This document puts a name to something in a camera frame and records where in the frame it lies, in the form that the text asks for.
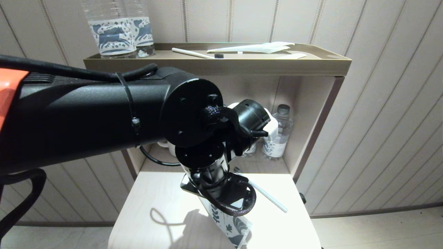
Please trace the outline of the white blue-patterned plastic bag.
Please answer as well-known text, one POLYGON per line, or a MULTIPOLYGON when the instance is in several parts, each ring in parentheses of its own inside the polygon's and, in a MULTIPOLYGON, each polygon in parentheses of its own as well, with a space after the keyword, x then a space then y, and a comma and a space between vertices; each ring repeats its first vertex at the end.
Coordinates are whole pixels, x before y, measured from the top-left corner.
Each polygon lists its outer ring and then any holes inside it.
POLYGON ((236 249, 246 248, 252 236, 251 228, 253 224, 244 216, 231 216, 220 211, 203 197, 200 197, 199 200, 217 227, 230 240, 231 244, 236 249))

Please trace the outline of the white packet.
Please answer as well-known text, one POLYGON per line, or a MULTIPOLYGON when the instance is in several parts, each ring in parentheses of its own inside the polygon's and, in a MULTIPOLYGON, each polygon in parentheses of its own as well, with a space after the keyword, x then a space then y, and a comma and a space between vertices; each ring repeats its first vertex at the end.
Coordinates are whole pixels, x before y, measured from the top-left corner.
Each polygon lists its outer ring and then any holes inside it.
POLYGON ((295 43, 284 42, 284 41, 274 41, 271 43, 255 44, 255 45, 243 45, 235 47, 224 47, 217 49, 209 49, 208 53, 222 53, 222 52, 253 52, 253 53, 275 53, 281 52, 285 49, 289 49, 289 46, 295 45, 295 43))

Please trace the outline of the small clear water bottle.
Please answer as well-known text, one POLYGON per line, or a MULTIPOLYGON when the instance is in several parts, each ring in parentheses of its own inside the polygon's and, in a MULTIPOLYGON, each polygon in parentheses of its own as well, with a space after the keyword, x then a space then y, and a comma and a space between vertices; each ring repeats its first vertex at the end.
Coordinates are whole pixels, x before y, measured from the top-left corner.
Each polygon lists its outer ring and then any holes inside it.
POLYGON ((278 105, 277 112, 272 116, 278 121, 278 133, 273 140, 264 140, 262 152, 267 160, 276 161, 284 154, 294 120, 290 114, 290 106, 286 104, 278 105))
POLYGON ((256 153, 257 143, 253 144, 247 151, 242 154, 243 158, 250 158, 256 153))

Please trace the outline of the white toothbrush dark bristles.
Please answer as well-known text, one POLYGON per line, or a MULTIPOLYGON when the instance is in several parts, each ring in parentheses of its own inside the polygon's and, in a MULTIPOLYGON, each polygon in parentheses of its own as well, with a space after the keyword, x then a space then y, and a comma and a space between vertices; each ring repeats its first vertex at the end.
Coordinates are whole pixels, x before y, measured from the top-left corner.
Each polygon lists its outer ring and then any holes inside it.
POLYGON ((279 186, 278 176, 281 174, 263 174, 263 173, 246 173, 239 167, 234 167, 235 174, 248 178, 248 183, 256 191, 256 204, 251 211, 253 214, 272 213, 278 210, 286 214, 287 206, 276 195, 277 190, 274 187, 279 186))
POLYGON ((222 53, 216 53, 214 56, 209 56, 209 55, 204 55, 202 53, 193 52, 193 51, 186 50, 186 49, 179 49, 179 48, 175 48, 175 47, 173 47, 171 50, 175 53, 179 53, 182 55, 189 55, 189 56, 193 56, 193 57, 197 57, 197 58, 204 58, 204 59, 223 59, 224 58, 224 55, 222 53))

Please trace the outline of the white ribbed mug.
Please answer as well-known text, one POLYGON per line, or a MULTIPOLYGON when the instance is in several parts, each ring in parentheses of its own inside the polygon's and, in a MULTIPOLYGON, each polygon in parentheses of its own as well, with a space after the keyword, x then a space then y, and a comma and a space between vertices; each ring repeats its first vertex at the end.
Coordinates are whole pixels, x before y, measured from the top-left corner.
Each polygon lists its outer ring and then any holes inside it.
POLYGON ((159 145, 162 148, 167 148, 169 153, 173 157, 176 157, 175 145, 173 145, 171 142, 164 140, 164 141, 157 142, 157 145, 159 145))

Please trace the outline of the beige shelf unit bronze tray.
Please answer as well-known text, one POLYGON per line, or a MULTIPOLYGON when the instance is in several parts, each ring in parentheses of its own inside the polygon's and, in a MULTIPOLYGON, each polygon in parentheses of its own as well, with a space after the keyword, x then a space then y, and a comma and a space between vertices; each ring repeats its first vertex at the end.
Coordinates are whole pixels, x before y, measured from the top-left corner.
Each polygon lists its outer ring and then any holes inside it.
POLYGON ((288 172, 296 181, 317 142, 352 59, 309 44, 290 45, 272 54, 225 53, 223 59, 204 59, 173 52, 173 47, 207 55, 207 50, 241 46, 239 43, 160 43, 156 54, 139 59, 103 59, 92 55, 83 60, 87 69, 129 71, 148 63, 172 66, 215 83, 225 104, 250 98, 276 112, 279 104, 290 106, 295 123, 283 155, 288 172), (295 60, 275 58, 304 53, 295 60))

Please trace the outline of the flat white sachet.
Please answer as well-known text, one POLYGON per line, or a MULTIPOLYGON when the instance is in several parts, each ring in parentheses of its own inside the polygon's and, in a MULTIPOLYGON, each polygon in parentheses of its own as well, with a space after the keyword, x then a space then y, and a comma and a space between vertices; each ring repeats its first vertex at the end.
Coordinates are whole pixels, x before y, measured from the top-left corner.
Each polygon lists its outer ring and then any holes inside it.
POLYGON ((306 56, 307 55, 304 53, 294 53, 294 54, 280 56, 275 59, 277 59, 277 60, 295 60, 295 59, 305 58, 306 56))

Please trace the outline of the large blue-label water bottle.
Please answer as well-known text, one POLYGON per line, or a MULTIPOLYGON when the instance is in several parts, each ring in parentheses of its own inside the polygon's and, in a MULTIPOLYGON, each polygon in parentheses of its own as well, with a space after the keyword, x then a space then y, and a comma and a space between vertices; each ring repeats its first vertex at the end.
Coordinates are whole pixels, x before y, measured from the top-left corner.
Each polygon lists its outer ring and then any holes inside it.
POLYGON ((151 21, 148 13, 148 0, 123 0, 126 15, 131 25, 138 58, 155 54, 151 21))
POLYGON ((124 0, 80 0, 101 58, 136 58, 124 0))

